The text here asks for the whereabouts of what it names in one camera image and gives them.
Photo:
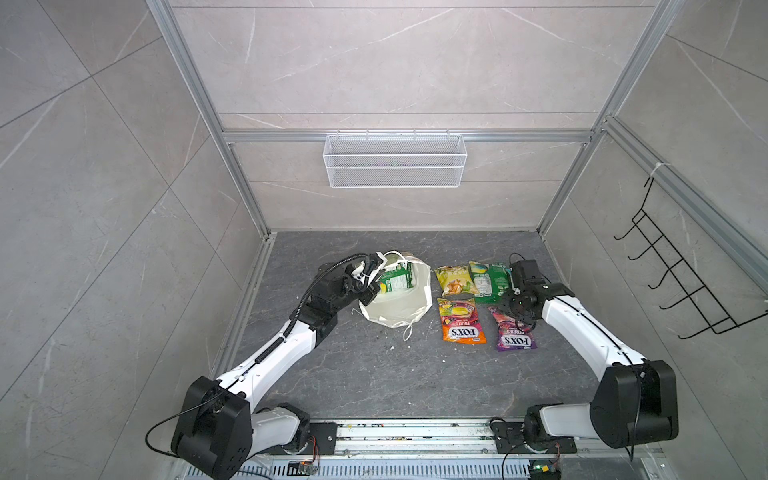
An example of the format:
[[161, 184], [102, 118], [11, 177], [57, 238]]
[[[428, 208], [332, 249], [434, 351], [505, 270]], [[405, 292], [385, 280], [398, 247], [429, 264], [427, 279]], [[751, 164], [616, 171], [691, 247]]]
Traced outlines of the purple Fox's berries candy bag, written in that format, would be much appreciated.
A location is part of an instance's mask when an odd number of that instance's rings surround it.
[[531, 328], [504, 314], [496, 306], [489, 306], [488, 310], [497, 324], [496, 349], [499, 352], [535, 350], [537, 348]]

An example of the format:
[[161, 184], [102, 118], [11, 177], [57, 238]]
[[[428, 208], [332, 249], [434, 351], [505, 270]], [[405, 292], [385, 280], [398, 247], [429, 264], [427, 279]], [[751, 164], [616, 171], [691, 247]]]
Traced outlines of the white floral paper bag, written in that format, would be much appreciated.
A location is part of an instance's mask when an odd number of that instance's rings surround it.
[[398, 263], [410, 263], [413, 272], [413, 288], [397, 293], [379, 293], [368, 306], [358, 302], [363, 317], [373, 323], [392, 329], [403, 328], [403, 340], [408, 341], [413, 333], [413, 325], [432, 307], [431, 267], [410, 253], [391, 250], [384, 253], [387, 257], [387, 270], [394, 269]]

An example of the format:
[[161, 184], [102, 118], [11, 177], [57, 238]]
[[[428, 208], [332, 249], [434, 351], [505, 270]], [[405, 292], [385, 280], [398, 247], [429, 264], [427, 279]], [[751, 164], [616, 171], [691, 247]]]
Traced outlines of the green white snack packet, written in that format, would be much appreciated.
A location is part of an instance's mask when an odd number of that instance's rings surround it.
[[413, 288], [413, 272], [410, 263], [398, 263], [394, 269], [384, 271], [377, 280], [379, 292], [397, 293]]

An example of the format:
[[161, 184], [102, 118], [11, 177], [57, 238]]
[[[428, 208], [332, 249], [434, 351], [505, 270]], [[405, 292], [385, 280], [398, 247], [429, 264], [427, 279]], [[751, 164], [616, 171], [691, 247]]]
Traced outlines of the green Fox's candy bag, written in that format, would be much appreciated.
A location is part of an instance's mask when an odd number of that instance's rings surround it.
[[479, 304], [496, 304], [510, 288], [507, 267], [501, 263], [469, 262], [470, 277], [477, 289], [474, 299]]

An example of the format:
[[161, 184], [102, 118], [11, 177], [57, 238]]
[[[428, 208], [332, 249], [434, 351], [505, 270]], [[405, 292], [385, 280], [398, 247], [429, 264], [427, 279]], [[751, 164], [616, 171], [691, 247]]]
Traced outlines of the orange snack packet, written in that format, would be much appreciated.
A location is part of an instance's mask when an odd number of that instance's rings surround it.
[[439, 298], [437, 303], [444, 341], [469, 345], [486, 343], [474, 299]]

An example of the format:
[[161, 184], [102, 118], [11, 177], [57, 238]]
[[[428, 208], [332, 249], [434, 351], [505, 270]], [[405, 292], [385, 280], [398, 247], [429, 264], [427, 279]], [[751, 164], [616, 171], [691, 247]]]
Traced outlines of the yellow chips snack bag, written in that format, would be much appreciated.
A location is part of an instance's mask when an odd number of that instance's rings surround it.
[[467, 265], [439, 267], [435, 274], [444, 297], [479, 294]]

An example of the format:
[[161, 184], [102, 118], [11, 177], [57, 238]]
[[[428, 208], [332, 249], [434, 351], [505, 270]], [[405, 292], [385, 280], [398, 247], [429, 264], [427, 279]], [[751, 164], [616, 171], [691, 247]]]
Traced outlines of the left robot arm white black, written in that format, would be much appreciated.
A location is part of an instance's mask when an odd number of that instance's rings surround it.
[[329, 263], [314, 277], [278, 333], [258, 351], [215, 379], [188, 388], [170, 441], [173, 456], [213, 479], [230, 479], [253, 455], [273, 448], [299, 453], [310, 436], [310, 417], [288, 403], [260, 409], [262, 398], [335, 328], [355, 301], [369, 304], [385, 259], [355, 254]]

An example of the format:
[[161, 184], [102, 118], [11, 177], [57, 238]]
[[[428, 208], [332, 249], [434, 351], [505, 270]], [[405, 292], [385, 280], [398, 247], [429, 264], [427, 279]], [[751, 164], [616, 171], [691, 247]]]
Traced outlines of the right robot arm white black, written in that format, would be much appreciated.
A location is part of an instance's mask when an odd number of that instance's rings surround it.
[[580, 404], [530, 407], [524, 444], [543, 451], [560, 439], [598, 439], [630, 453], [637, 445], [679, 434], [676, 375], [663, 360], [649, 360], [595, 319], [562, 283], [551, 283], [534, 260], [510, 265], [510, 288], [500, 300], [504, 314], [533, 327], [542, 321], [581, 355], [599, 381], [593, 399]]

